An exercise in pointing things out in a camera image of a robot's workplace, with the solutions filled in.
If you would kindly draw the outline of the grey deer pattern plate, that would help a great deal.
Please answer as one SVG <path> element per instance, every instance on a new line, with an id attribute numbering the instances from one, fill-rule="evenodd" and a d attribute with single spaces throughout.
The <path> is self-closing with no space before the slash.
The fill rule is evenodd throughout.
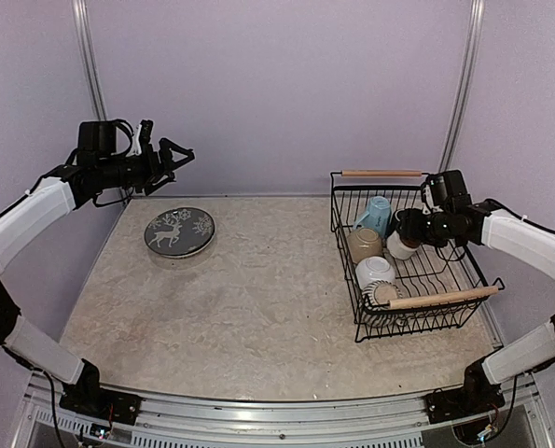
<path id="1" fill-rule="evenodd" d="M 165 258 L 184 259 L 202 252 L 215 237 L 215 221 L 197 207 L 167 210 L 146 226 L 149 250 Z"/>

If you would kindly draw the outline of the aluminium front rail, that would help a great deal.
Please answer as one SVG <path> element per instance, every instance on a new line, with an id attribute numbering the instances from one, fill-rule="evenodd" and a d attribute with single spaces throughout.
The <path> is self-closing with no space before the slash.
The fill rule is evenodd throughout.
<path id="1" fill-rule="evenodd" d="M 136 390 L 133 425 L 114 423 L 106 440 L 91 436 L 94 418 L 53 410 L 49 383 L 34 374 L 20 407 L 11 446 L 55 447 L 61 432 L 100 447 L 434 447 L 456 446 L 459 420 L 430 423 L 424 392 L 369 399 L 250 401 L 203 399 Z"/>

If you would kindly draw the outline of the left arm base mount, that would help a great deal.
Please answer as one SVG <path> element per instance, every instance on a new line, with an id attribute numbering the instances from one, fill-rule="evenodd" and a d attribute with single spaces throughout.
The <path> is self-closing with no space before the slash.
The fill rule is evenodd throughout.
<path id="1" fill-rule="evenodd" d="M 62 409 L 105 420 L 111 424 L 134 426 L 143 399 L 137 395 L 110 389 L 102 389 L 96 399 L 79 398 L 64 392 L 60 399 Z"/>

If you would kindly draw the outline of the dark green mug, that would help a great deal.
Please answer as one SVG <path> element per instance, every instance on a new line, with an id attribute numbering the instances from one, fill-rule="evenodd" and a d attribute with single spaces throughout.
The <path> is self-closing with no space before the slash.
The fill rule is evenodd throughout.
<path id="1" fill-rule="evenodd" d="M 409 209 L 396 210 L 391 217 L 390 224 L 388 227 L 388 235 L 391 236 L 397 233 L 400 238 L 406 238 L 409 236 L 409 224 L 407 223 L 409 219 Z"/>

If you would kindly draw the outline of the white and brown cup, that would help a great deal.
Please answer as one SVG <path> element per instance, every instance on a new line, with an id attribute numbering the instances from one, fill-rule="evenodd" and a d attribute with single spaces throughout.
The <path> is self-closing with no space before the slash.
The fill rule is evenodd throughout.
<path id="1" fill-rule="evenodd" d="M 412 247 L 412 246 L 406 245 L 402 241 L 397 231 L 394 231 L 388 236 L 386 240 L 386 247 L 390 255 L 394 259 L 399 259 L 399 260 L 410 259 L 418 251 L 418 248 L 419 248 L 418 246 Z"/>

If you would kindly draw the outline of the white ceramic bowl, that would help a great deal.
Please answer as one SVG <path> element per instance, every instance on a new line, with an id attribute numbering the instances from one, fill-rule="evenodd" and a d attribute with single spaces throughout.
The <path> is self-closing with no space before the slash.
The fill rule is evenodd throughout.
<path id="1" fill-rule="evenodd" d="M 360 289 L 377 281 L 394 283 L 395 269 L 384 257 L 373 256 L 362 259 L 355 267 L 355 276 Z"/>

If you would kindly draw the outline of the aluminium corner post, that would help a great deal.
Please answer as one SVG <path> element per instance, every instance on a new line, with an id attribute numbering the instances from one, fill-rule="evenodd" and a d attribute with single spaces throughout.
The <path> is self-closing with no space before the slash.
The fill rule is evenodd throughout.
<path id="1" fill-rule="evenodd" d="M 85 72 L 93 113 L 98 120 L 107 120 L 104 95 L 98 76 L 95 51 L 90 31 L 90 21 L 85 0 L 72 0 L 76 38 L 82 66 Z"/>
<path id="2" fill-rule="evenodd" d="M 439 172 L 449 170 L 453 162 L 462 130 L 465 111 L 467 110 L 472 78 L 478 60 L 485 1 L 473 0 L 470 6 L 471 9 L 459 84 L 455 94 L 455 100 L 451 111 L 451 121 L 446 133 L 443 152 L 437 168 Z"/>

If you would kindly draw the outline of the light blue mug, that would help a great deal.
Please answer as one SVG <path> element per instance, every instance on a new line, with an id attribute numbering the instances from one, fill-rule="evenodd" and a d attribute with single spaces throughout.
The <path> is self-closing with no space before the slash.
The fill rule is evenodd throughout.
<path id="1" fill-rule="evenodd" d="M 390 202 L 383 196 L 374 196 L 368 200 L 365 211 L 356 219 L 353 229 L 368 228 L 384 237 L 391 216 Z"/>

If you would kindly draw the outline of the beige ceramic bowl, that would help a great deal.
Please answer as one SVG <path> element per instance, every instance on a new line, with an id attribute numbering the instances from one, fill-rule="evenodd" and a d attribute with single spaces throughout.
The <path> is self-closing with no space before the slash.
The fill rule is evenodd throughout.
<path id="1" fill-rule="evenodd" d="M 382 238 L 371 228 L 352 230 L 347 236 L 347 245 L 354 264 L 383 255 Z"/>

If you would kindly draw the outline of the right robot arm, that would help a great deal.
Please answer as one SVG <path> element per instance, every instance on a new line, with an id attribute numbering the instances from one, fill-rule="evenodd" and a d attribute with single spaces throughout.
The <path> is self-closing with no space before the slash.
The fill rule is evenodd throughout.
<path id="1" fill-rule="evenodd" d="M 420 245 L 482 245 L 518 259 L 555 280 L 555 231 L 510 211 L 494 199 L 472 201 L 463 174 L 429 174 L 421 185 L 423 207 L 401 211 L 386 246 L 396 259 L 407 259 Z M 501 350 L 465 369 L 456 407 L 477 413 L 505 380 L 555 362 L 555 314 Z"/>

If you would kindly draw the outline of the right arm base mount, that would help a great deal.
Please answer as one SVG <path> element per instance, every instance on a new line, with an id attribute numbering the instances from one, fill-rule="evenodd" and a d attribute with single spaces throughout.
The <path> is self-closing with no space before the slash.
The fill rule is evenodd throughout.
<path id="1" fill-rule="evenodd" d="M 493 392 L 468 394 L 462 387 L 436 389 L 423 397 L 430 424 L 457 420 L 480 413 L 494 411 L 505 405 L 499 389 Z"/>

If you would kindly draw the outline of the striped small bowl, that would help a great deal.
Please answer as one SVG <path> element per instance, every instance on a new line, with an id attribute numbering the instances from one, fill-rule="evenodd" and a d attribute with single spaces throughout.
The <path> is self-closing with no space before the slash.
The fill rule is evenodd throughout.
<path id="1" fill-rule="evenodd" d="M 401 327 L 404 320 L 388 314 L 390 301 L 401 299 L 401 291 L 391 282 L 374 281 L 362 288 L 362 322 L 371 327 Z"/>

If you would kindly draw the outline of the right aluminium corner post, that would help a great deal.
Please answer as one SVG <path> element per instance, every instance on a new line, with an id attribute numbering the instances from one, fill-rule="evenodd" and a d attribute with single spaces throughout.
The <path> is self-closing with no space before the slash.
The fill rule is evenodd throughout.
<path id="1" fill-rule="evenodd" d="M 455 94 L 455 100 L 451 111 L 451 121 L 446 133 L 443 152 L 437 168 L 439 172 L 449 170 L 453 162 L 462 130 L 465 111 L 467 110 L 472 78 L 478 60 L 485 1 L 473 0 L 470 6 L 471 9 L 459 84 Z"/>

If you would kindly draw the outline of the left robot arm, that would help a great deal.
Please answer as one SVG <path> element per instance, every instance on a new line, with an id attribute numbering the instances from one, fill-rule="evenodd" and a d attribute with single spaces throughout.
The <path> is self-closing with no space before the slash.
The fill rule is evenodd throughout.
<path id="1" fill-rule="evenodd" d="M 67 161 L 41 175 L 35 185 L 0 213 L 0 346 L 62 383 L 65 407 L 97 415 L 111 406 L 99 370 L 61 347 L 21 314 L 3 285 L 9 263 L 49 226 L 108 189 L 149 195 L 174 181 L 195 154 L 167 138 L 151 143 L 153 122 L 132 127 L 123 119 L 85 121 Z"/>

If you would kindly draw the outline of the left aluminium corner post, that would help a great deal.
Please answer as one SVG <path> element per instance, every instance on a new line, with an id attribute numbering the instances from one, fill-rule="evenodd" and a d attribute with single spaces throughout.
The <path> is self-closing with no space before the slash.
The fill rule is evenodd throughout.
<path id="1" fill-rule="evenodd" d="M 107 120 L 104 95 L 98 76 L 95 51 L 90 31 L 90 21 L 85 0 L 72 0 L 76 38 L 82 66 L 85 72 L 93 113 L 98 120 Z"/>

